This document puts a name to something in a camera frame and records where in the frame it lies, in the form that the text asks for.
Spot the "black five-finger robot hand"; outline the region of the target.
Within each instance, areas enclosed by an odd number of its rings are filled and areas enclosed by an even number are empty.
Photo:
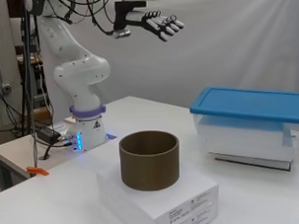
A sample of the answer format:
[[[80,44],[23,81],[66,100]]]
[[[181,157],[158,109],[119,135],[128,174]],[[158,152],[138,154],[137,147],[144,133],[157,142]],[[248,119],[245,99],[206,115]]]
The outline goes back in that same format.
[[[164,16],[160,10],[137,11],[137,8],[145,8],[146,6],[145,1],[115,2],[112,36],[115,39],[129,37],[131,35],[129,28],[137,27],[156,35],[161,41],[166,42],[169,37],[173,37],[185,27],[176,15]]]

